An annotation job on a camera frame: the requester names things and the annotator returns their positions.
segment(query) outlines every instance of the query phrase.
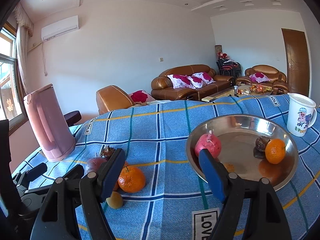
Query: pink plastic kettle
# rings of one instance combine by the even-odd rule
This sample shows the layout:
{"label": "pink plastic kettle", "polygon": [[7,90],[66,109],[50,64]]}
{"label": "pink plastic kettle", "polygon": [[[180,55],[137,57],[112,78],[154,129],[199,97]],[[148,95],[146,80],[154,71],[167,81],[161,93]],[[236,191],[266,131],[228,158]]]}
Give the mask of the pink plastic kettle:
{"label": "pink plastic kettle", "polygon": [[75,148],[76,141],[61,112],[53,85],[24,97],[31,127],[49,162],[58,162]]}

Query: silver bowl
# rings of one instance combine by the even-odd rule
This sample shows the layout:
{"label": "silver bowl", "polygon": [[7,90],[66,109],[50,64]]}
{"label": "silver bowl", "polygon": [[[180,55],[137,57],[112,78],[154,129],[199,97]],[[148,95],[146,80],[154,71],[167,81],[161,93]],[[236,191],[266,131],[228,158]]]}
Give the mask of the silver bowl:
{"label": "silver bowl", "polygon": [[[214,130],[220,139],[222,150],[218,157],[227,170],[234,171],[242,179],[258,181],[262,177],[270,180],[275,191],[286,185],[298,166],[298,149],[290,134],[270,120],[254,115],[224,115],[198,125],[187,140],[187,157],[195,172],[205,182],[194,148],[200,136]],[[255,141],[259,136],[279,138],[284,141],[286,155],[279,164],[270,164],[266,159],[253,155]]]}

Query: brown leather sofa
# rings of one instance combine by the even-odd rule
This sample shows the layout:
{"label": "brown leather sofa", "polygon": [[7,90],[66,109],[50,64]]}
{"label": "brown leather sofa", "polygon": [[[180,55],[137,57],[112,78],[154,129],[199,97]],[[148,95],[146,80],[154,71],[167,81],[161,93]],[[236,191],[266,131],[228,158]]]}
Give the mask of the brown leather sofa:
{"label": "brown leather sofa", "polygon": [[126,92],[114,85],[98,90],[96,92],[96,101],[100,115],[135,105]]}
{"label": "brown leather sofa", "polygon": [[[252,82],[249,78],[250,75],[261,72],[265,74],[270,81],[269,82]],[[247,85],[262,85],[263,87],[268,87],[273,90],[272,94],[283,93],[287,94],[290,92],[289,86],[287,84],[287,77],[284,73],[277,70],[276,68],[269,65],[256,65],[252,68],[247,68],[244,72],[245,76],[236,79],[236,85],[241,83]]]}
{"label": "brown leather sofa", "polygon": [[[187,75],[194,73],[207,72],[216,82],[206,85],[199,89],[192,88],[173,88],[171,80],[167,75]],[[207,65],[187,65],[168,69],[163,71],[151,83],[151,95],[158,100],[193,100],[200,101],[209,95],[227,89],[234,82],[232,76],[216,75],[214,69]]]}

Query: floral pillow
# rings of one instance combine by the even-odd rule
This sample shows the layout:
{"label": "floral pillow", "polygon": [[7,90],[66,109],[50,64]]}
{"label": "floral pillow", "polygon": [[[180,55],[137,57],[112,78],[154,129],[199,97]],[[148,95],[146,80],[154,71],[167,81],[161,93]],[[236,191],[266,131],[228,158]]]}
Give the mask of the floral pillow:
{"label": "floral pillow", "polygon": [[131,97],[132,101],[136,104],[155,101],[155,99],[144,90],[139,90],[131,93],[129,94],[129,97]]}
{"label": "floral pillow", "polygon": [[261,72],[252,74],[249,76],[249,78],[251,79],[252,82],[258,82],[258,83],[270,81],[270,79],[268,79],[268,77]]}
{"label": "floral pillow", "polygon": [[195,89],[187,76],[183,75],[167,75],[173,84],[173,88],[192,88]]}
{"label": "floral pillow", "polygon": [[196,76],[196,77],[198,77],[198,78],[201,78],[202,81],[203,81],[206,85],[215,82],[215,81],[213,80],[213,78],[212,78],[207,72],[194,73],[193,76]]}
{"label": "floral pillow", "polygon": [[206,83],[201,78],[194,75],[188,76],[188,80],[191,81],[191,84],[193,84],[195,88],[202,88],[206,85]]}

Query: brown wooden door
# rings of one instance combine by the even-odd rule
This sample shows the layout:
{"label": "brown wooden door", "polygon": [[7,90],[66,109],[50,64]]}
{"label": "brown wooden door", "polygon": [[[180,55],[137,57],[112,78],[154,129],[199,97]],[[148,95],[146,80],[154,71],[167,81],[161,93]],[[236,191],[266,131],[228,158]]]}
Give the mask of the brown wooden door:
{"label": "brown wooden door", "polygon": [[287,54],[290,92],[309,96],[310,73],[307,40],[304,32],[282,29]]}

